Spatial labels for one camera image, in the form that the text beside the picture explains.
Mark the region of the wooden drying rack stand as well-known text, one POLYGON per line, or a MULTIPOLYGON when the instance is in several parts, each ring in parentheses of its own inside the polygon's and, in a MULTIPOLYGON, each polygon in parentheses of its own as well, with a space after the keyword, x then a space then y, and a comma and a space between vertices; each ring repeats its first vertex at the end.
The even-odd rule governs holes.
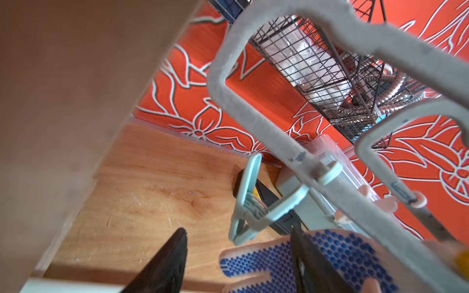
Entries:
POLYGON ((26 283, 200 1, 1 2, 1 291, 26 283))

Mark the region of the blue dotted glove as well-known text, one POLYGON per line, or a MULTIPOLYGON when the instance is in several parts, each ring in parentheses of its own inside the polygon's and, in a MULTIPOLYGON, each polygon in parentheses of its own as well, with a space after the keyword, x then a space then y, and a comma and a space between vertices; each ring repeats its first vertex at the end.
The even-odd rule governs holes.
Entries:
POLYGON ((226 293, 431 293, 433 288, 377 240, 341 230, 294 230, 270 242, 222 252, 237 282, 226 293))

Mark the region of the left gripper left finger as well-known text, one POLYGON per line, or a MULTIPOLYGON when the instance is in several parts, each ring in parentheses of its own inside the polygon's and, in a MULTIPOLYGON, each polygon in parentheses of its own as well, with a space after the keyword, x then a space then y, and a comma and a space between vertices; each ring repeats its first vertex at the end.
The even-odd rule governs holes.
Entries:
POLYGON ((179 228, 121 293, 179 293, 187 255, 187 232, 179 228))

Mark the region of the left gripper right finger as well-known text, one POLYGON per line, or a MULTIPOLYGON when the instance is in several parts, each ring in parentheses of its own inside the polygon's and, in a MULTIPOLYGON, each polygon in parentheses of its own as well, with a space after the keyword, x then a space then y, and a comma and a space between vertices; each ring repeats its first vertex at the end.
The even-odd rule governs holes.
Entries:
POLYGON ((298 293, 354 292, 300 228, 294 228, 290 245, 298 293))

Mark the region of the grey clip hanger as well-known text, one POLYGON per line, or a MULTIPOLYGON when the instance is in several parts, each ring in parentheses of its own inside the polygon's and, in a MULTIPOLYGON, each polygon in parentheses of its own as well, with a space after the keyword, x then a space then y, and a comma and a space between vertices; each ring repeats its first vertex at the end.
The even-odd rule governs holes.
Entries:
POLYGON ((429 40, 386 20, 375 1, 213 1, 232 24, 207 76, 214 102, 299 179, 297 192, 270 210, 244 206, 240 194, 229 237, 254 238, 298 205, 311 189, 344 212, 383 248, 403 292, 466 293, 469 283, 376 203, 252 107, 226 80, 250 43, 352 144, 358 160, 440 242, 454 241, 434 212, 434 197, 468 205, 469 66, 429 40))

